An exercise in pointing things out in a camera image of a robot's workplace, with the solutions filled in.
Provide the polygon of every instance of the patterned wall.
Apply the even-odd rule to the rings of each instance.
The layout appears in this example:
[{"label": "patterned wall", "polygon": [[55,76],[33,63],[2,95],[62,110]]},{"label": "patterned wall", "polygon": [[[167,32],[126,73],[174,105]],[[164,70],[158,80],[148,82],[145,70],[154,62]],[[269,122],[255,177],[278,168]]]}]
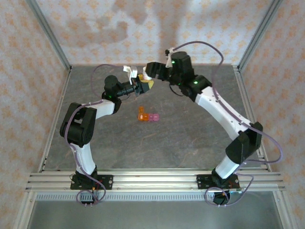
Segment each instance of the patterned wall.
[{"label": "patterned wall", "polygon": [[[305,228],[305,1],[285,0],[243,76],[257,119],[284,148],[273,166],[284,173],[300,228]],[[275,146],[265,140],[276,158]]]},{"label": "patterned wall", "polygon": [[[272,0],[38,0],[71,64],[165,61],[164,51],[202,40],[238,64]],[[203,45],[194,63],[217,63]]]},{"label": "patterned wall", "polygon": [[0,228],[11,229],[67,72],[24,0],[0,5],[0,31]]}]

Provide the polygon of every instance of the gray table surface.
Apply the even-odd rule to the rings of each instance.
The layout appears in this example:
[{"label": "gray table surface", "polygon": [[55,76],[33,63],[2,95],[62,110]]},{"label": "gray table surface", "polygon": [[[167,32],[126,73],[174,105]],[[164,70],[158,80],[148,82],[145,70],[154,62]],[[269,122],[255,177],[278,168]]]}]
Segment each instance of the gray table surface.
[{"label": "gray table surface", "polygon": [[[210,80],[214,66],[195,66],[195,73]],[[74,67],[60,110],[56,130],[46,161],[46,169],[75,169],[71,150],[59,129],[72,102],[94,102],[90,75],[94,67]],[[113,74],[121,82],[127,73],[102,67],[94,77],[94,88],[103,92],[104,78]],[[232,66],[222,66],[217,75],[220,95],[241,115],[245,110]],[[138,108],[158,113],[158,122],[138,121]],[[222,160],[231,139],[214,118],[187,97],[178,97],[166,82],[155,80],[147,93],[122,102],[118,113],[96,121],[91,151],[98,169],[109,168],[206,168]],[[258,167],[248,163],[247,167]]]}]

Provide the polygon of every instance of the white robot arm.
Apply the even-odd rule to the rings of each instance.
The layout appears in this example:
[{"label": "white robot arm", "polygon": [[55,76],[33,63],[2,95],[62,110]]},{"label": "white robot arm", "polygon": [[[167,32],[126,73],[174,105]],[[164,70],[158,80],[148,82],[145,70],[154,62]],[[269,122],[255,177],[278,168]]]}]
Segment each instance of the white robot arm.
[{"label": "white robot arm", "polygon": [[[168,55],[167,64],[148,63],[145,74],[151,78],[168,81],[170,85],[177,85],[183,95],[208,111],[232,139],[232,143],[225,149],[224,159],[212,171],[213,182],[221,187],[234,171],[260,147],[262,136],[233,119],[223,109],[214,96],[211,82],[202,75],[194,74],[191,58],[186,52],[166,50],[165,53]],[[241,122],[257,130],[263,130],[259,122],[252,124],[236,112],[220,95],[217,94],[217,97],[235,116],[239,117]]]},{"label": "white robot arm", "polygon": [[[113,114],[115,104],[111,101],[104,100],[101,104],[97,105],[91,105],[87,106],[87,108],[93,108],[96,109],[96,119],[99,119],[100,117],[103,117],[105,115],[111,115]],[[91,149],[90,149],[90,142],[80,147],[77,144],[71,143],[76,148],[76,154],[77,158],[79,160],[79,163],[83,170],[87,174],[92,174],[92,172],[95,170],[95,163],[92,159]],[[81,169],[77,166],[76,171],[83,174]]]},{"label": "white robot arm", "polygon": [[129,81],[121,83],[114,75],[109,75],[105,78],[105,92],[102,94],[103,102],[95,105],[90,105],[80,109],[74,117],[73,112],[81,106],[78,103],[70,104],[67,114],[61,124],[60,135],[65,136],[66,127],[70,119],[71,125],[68,129],[68,143],[75,147],[76,158],[80,166],[76,168],[76,176],[81,177],[79,180],[87,180],[90,186],[90,180],[83,171],[92,176],[97,175],[97,167],[92,159],[90,141],[93,136],[95,120],[105,115],[116,113],[120,106],[120,96],[135,92],[136,95],[143,94],[150,90],[153,86],[153,81],[140,79],[137,75],[136,67],[124,67],[128,72]]}]

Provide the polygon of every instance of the small cube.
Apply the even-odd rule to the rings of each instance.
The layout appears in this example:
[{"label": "small cube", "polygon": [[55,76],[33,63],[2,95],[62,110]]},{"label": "small cube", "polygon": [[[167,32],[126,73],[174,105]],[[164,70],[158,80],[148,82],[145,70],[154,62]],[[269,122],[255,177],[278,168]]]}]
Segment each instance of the small cube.
[{"label": "small cube", "polygon": [[139,114],[143,114],[144,113],[144,107],[140,106],[139,107]]},{"label": "small cube", "polygon": [[143,113],[139,113],[139,115],[138,115],[138,120],[139,120],[139,121],[144,121],[144,115],[143,115]]},{"label": "small cube", "polygon": [[153,114],[153,120],[158,121],[159,120],[159,114]]},{"label": "small cube", "polygon": [[149,116],[149,121],[153,121],[153,114],[148,114]]},{"label": "small cube", "polygon": [[148,121],[148,120],[149,120],[148,114],[144,113],[143,114],[143,121]]}]

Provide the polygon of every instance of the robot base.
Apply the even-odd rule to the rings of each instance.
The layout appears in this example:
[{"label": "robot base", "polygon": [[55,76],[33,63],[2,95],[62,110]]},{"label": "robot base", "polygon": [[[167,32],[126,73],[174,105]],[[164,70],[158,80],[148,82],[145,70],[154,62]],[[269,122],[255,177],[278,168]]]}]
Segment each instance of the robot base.
[{"label": "robot base", "polygon": [[229,176],[222,184],[215,184],[211,175],[197,175],[198,189],[208,189],[210,187],[219,187],[221,189],[239,189],[239,180],[236,174]]},{"label": "robot base", "polygon": [[[112,183],[113,183],[113,175],[98,175],[97,174],[97,167],[95,167],[94,171],[90,175],[92,178],[100,181],[106,188],[106,190],[112,189]],[[71,179],[71,190],[92,190],[92,189],[99,189],[102,188],[93,180],[89,179],[84,174],[81,174],[77,171],[75,171],[75,174],[72,176]]]}]

